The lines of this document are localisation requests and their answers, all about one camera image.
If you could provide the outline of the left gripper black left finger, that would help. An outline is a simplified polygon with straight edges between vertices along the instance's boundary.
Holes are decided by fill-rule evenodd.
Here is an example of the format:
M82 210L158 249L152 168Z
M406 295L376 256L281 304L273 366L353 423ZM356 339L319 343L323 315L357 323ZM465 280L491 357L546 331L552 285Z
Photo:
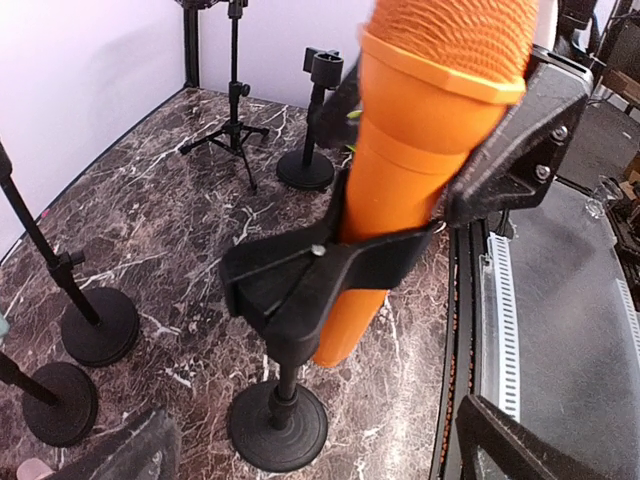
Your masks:
M163 409L150 409L49 479L177 479L181 433Z

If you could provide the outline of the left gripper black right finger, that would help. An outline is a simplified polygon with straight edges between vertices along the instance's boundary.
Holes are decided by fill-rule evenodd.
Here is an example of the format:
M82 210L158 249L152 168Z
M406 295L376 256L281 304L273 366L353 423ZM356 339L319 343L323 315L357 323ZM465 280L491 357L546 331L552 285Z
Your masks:
M465 479L478 477L486 452L511 479L602 479L604 476L542 441L482 396L465 396L455 424Z

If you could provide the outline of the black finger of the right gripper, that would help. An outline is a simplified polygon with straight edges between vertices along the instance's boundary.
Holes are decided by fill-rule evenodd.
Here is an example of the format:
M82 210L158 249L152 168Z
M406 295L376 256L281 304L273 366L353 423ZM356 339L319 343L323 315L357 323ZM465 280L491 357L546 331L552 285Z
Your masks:
M588 70L567 59L532 63L521 102L449 183L444 202L449 226L534 208L548 192L586 108Z
M339 149L354 145L357 141L359 125L348 115L361 104L359 70L361 57L357 57L337 90L311 114L309 126L315 143L324 149Z

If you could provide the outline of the black tripod stand with shock mount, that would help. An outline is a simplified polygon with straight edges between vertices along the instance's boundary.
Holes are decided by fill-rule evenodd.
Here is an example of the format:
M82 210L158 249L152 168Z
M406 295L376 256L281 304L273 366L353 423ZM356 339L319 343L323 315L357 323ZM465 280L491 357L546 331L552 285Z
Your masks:
M257 183L245 154L244 143L252 134L260 134L262 138L265 138L269 134L269 129L265 127L250 126L240 120L240 98L247 97L251 90L249 84L238 80L239 21L242 18L244 9L248 6L249 2L227 1L227 4L227 16L231 21L230 80L227 90L229 100L229 118L215 132L198 140L181 145L178 151L182 155L186 155L200 145L206 143L216 145L227 153L242 159L248 175L250 187L253 191L256 191Z

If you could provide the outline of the orange microphone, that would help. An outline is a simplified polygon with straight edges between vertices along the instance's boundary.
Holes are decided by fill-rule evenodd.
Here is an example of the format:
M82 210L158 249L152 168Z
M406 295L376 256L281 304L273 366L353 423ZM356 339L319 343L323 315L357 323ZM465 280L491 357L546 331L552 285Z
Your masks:
M354 350L421 255L436 203L522 98L534 1L379 1L360 36L360 117L339 239L352 251L314 361Z

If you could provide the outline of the cream white microphone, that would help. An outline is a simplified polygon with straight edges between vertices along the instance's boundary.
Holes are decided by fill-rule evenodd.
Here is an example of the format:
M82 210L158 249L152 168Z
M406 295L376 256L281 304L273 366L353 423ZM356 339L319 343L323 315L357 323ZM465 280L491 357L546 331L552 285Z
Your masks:
M54 471L43 460L29 458L23 461L16 470L18 480L42 480L50 477Z

